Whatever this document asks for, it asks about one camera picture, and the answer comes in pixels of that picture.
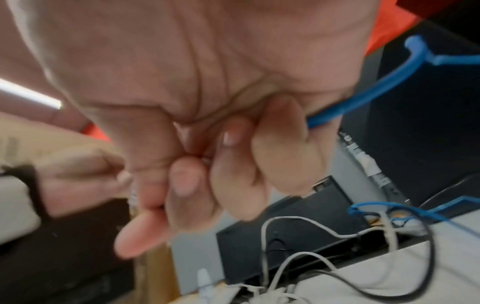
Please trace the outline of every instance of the skin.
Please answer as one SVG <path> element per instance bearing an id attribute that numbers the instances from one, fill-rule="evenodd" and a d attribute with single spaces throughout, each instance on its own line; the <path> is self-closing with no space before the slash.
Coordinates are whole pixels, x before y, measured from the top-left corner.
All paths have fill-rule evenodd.
<path id="1" fill-rule="evenodd" d="M 51 217 L 97 207 L 128 190 L 133 179 L 119 154 L 95 148 L 64 150 L 33 165 Z"/>
<path id="2" fill-rule="evenodd" d="M 224 209 L 251 220 L 275 187 L 308 192 L 351 95 L 378 0 L 9 0 L 50 82 L 126 156 L 144 212 L 133 257 Z"/>

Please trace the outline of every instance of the red object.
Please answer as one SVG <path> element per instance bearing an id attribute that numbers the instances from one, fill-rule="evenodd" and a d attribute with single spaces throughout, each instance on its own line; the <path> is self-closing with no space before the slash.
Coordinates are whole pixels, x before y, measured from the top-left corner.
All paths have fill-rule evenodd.
<path id="1" fill-rule="evenodd" d="M 397 0 L 382 0 L 375 26 L 368 41 L 367 55 L 381 48 L 420 21 L 419 17 L 397 7 L 396 3 Z M 82 133 L 98 139 L 109 140 L 105 133 L 94 124 L 90 124 Z"/>

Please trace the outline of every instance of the ceiling light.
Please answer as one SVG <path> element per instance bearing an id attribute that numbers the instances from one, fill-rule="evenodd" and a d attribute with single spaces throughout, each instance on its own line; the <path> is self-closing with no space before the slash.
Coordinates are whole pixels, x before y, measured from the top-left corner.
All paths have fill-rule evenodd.
<path id="1" fill-rule="evenodd" d="M 0 79 L 0 90 L 41 103 L 57 110 L 62 107 L 62 102 L 58 99 L 49 97 L 39 92 L 32 91 L 4 79 Z"/>

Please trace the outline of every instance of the white sleeve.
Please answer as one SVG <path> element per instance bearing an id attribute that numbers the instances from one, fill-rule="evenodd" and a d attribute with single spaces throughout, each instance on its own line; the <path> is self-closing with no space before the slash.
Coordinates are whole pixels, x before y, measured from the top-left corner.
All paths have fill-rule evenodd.
<path id="1" fill-rule="evenodd" d="M 40 223 L 28 187 L 16 177 L 0 177 L 0 244 L 34 231 Z"/>

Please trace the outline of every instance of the blue ethernet cable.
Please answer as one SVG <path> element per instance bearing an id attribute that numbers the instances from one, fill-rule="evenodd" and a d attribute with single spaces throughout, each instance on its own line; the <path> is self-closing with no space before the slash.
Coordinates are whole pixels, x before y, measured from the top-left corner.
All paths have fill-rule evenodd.
<path id="1" fill-rule="evenodd" d="M 405 47 L 410 51 L 410 57 L 401 66 L 393 70 L 377 83 L 349 99 L 332 105 L 320 113 L 306 119 L 308 128 L 314 128 L 329 122 L 335 117 L 344 115 L 362 105 L 365 105 L 385 92 L 393 89 L 411 75 L 413 75 L 423 63 L 433 66 L 440 65 L 480 65 L 480 55 L 450 56 L 433 54 L 420 36 L 410 36 L 405 40 Z"/>
<path id="2" fill-rule="evenodd" d="M 401 205 L 401 204 L 398 204 L 398 203 L 390 203 L 390 202 L 365 202 L 365 203 L 358 203 L 358 204 L 353 204 L 352 206 L 350 206 L 348 208 L 348 214 L 349 215 L 365 215 L 367 214 L 368 212 L 365 212 L 365 211 L 361 211 L 359 210 L 359 207 L 362 207 L 362 206 L 386 206 L 386 207 L 389 207 L 389 209 L 391 208 L 399 208 L 399 209 L 403 209 L 403 210 L 413 210 L 415 211 L 417 214 L 419 214 L 420 216 L 423 216 L 423 217 L 428 217 L 428 218 L 431 218 L 431 219 L 434 219 L 434 220 L 437 220 L 437 221 L 441 221 L 441 222 L 446 222 L 460 230 L 463 230 L 464 232 L 467 232 L 477 238 L 480 239 L 480 233 L 471 229 L 471 228 L 468 228 L 462 224 L 459 224 L 457 222 L 454 222 L 452 221 L 451 219 L 445 217 L 445 216 L 442 216 L 440 214 L 437 214 L 437 213 L 434 213 L 434 212 L 431 212 L 431 211 L 426 211 L 426 210 L 423 210 L 423 209 L 419 209 L 419 208 L 416 208 L 416 207 L 412 207 L 412 206 L 405 206 L 405 205 Z"/>

